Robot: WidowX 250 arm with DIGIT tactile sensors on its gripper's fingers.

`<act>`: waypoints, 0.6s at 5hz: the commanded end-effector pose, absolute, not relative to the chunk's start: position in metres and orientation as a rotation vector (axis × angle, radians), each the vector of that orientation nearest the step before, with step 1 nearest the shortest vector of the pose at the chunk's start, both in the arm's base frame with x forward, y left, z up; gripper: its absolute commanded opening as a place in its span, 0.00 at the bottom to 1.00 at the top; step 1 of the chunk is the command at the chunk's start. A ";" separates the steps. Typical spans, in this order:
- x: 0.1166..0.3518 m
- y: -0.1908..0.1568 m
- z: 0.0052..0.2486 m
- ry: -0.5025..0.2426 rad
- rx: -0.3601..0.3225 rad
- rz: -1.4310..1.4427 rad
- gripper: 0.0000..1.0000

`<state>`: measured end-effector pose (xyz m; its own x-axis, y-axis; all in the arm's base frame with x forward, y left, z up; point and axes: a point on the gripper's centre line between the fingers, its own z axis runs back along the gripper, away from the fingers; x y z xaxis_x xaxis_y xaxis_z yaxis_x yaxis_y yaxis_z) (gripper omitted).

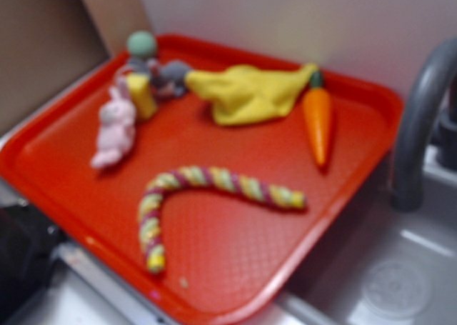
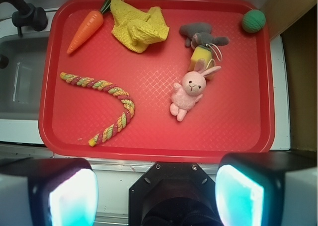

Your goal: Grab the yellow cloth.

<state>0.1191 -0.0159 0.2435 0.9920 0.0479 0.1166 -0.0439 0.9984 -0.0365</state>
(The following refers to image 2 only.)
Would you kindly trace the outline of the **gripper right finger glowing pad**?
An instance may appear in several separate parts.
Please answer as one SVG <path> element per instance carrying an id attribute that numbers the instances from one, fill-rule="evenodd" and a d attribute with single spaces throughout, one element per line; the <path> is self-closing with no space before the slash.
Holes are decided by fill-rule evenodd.
<path id="1" fill-rule="evenodd" d="M 316 226 L 316 153 L 229 153 L 219 164 L 215 197 L 226 226 Z"/>

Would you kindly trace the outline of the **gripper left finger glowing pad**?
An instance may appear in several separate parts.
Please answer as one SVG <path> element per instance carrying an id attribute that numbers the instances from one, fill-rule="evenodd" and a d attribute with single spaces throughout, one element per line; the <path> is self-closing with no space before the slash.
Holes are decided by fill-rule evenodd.
<path id="1" fill-rule="evenodd" d="M 98 182 L 84 158 L 0 161 L 2 226 L 91 226 Z"/>

